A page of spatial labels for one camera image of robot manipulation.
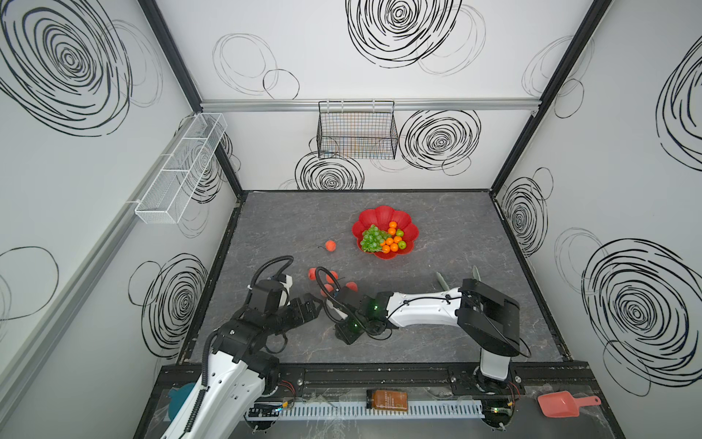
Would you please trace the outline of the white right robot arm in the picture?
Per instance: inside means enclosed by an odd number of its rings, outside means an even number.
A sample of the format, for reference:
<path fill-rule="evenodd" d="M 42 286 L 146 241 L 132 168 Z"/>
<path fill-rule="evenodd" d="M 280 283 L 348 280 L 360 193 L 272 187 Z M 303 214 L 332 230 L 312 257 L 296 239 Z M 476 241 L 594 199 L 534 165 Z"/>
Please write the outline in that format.
<path fill-rule="evenodd" d="M 523 354 L 519 303 L 471 277 L 442 292 L 381 292 L 362 296 L 349 287 L 325 286 L 324 306 L 337 338 L 351 345 L 366 334 L 379 341 L 405 327 L 462 329 L 480 347 L 480 362 L 469 379 L 479 393 L 509 391 L 510 363 Z"/>

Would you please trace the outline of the red flower-shaped fruit bowl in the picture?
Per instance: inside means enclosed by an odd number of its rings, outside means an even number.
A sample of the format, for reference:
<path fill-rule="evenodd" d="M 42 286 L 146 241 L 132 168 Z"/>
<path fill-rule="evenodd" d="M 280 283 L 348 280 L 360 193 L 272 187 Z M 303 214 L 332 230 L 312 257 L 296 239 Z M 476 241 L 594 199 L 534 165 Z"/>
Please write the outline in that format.
<path fill-rule="evenodd" d="M 389 223 L 391 221 L 396 221 L 398 227 L 396 229 L 390 229 Z M 376 252 L 374 255 L 382 260 L 390 260 L 400 255 L 410 254 L 414 250 L 414 243 L 420 236 L 420 231 L 417 226 L 412 222 L 411 215 L 402 210 L 395 210 L 390 206 L 379 206 L 378 208 L 364 210 L 359 216 L 358 220 L 352 228 L 353 235 L 356 238 L 356 246 L 359 250 L 360 242 L 362 239 L 362 232 L 367 230 L 372 224 L 375 224 L 380 228 L 380 230 L 385 230 L 390 234 L 390 238 L 396 236 L 397 230 L 404 231 L 404 237 L 402 241 L 407 243 L 407 248 L 405 250 L 398 249 L 396 252 L 391 252 L 389 254 L 384 254 L 383 252 Z"/>

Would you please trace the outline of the green fake grape bunch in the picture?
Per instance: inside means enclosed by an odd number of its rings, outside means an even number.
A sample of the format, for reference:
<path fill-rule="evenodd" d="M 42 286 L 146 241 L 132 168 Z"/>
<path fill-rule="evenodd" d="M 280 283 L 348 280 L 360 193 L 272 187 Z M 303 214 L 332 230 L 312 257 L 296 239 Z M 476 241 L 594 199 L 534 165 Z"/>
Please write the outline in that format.
<path fill-rule="evenodd" d="M 383 246 L 389 239 L 390 234 L 385 230 L 380 230 L 377 225 L 372 224 L 367 230 L 362 232 L 360 248 L 368 254 L 383 252 Z"/>

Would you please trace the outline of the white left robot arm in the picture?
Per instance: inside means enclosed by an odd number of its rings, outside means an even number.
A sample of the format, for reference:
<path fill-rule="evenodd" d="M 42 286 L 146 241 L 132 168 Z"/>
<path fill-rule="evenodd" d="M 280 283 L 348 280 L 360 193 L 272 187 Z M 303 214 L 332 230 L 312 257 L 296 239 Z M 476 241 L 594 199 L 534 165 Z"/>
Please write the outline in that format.
<path fill-rule="evenodd" d="M 201 375 L 164 438 L 228 438 L 256 401 L 275 393 L 280 360 L 268 338 L 318 318 L 323 301 L 289 296 L 292 277 L 278 275 L 249 288 L 242 305 L 208 336 Z"/>

